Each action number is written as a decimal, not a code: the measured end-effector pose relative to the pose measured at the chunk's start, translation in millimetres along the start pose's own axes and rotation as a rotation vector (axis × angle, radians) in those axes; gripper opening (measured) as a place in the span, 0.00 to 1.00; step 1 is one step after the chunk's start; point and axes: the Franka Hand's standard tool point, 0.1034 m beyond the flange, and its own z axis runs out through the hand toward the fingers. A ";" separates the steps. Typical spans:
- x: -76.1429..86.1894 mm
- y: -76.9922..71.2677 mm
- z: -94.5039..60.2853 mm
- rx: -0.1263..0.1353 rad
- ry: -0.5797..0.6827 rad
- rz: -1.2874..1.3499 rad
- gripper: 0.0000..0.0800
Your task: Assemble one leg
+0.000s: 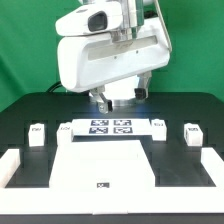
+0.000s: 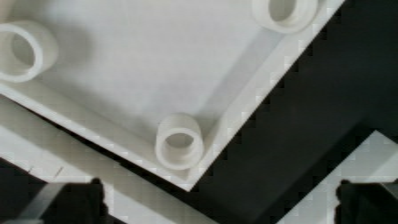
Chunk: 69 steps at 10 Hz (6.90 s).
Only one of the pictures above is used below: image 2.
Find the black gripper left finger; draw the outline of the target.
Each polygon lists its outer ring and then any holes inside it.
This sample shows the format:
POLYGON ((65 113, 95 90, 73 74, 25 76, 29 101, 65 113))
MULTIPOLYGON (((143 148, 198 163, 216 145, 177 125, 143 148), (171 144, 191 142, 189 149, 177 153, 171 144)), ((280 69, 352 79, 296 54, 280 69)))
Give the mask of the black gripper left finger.
POLYGON ((109 224, 102 180, 43 184, 17 216, 17 224, 109 224))

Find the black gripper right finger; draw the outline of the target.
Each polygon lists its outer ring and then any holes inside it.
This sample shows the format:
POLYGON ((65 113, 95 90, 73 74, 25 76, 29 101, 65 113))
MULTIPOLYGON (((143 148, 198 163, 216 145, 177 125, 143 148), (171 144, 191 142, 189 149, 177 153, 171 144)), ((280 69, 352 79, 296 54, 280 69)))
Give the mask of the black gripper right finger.
POLYGON ((344 180, 336 198, 335 224, 398 224, 398 179, 370 183, 344 180))

